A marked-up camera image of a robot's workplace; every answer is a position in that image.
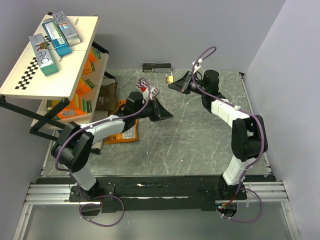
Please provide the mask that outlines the small brass padlock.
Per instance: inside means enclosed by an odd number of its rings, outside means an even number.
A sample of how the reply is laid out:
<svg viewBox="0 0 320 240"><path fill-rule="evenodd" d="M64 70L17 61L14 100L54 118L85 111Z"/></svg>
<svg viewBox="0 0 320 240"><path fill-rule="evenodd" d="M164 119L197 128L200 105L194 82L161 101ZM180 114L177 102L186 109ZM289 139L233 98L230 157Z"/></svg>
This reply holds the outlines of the small brass padlock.
<svg viewBox="0 0 320 240"><path fill-rule="evenodd" d="M167 84L172 84L174 82L174 76L171 70L166 73L165 80Z"/></svg>

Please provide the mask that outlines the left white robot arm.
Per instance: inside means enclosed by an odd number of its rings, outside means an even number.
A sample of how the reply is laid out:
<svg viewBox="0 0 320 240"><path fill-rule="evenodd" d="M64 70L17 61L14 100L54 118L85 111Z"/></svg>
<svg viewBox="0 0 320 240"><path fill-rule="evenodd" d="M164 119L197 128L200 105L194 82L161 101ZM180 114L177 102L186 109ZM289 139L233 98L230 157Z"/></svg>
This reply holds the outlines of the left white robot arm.
<svg viewBox="0 0 320 240"><path fill-rule="evenodd" d="M109 136L131 129L138 119L158 122L173 118L157 98L133 91L108 117L88 124L69 122L51 149L55 168L67 172L87 201L100 194L100 184L87 165L92 145Z"/></svg>

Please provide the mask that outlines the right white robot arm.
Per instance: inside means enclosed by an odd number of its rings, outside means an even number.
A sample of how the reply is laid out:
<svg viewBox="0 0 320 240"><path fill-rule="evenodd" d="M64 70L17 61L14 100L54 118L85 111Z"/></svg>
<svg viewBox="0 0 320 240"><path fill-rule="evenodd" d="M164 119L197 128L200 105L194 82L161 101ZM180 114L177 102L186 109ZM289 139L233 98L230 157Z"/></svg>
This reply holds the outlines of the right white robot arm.
<svg viewBox="0 0 320 240"><path fill-rule="evenodd" d="M200 95L203 107L231 127L232 158L218 183L219 195L230 199L239 192L248 169L267 151L268 142L263 118L232 105L219 91L219 76L211 69L203 74L187 71L168 87L185 95Z"/></svg>

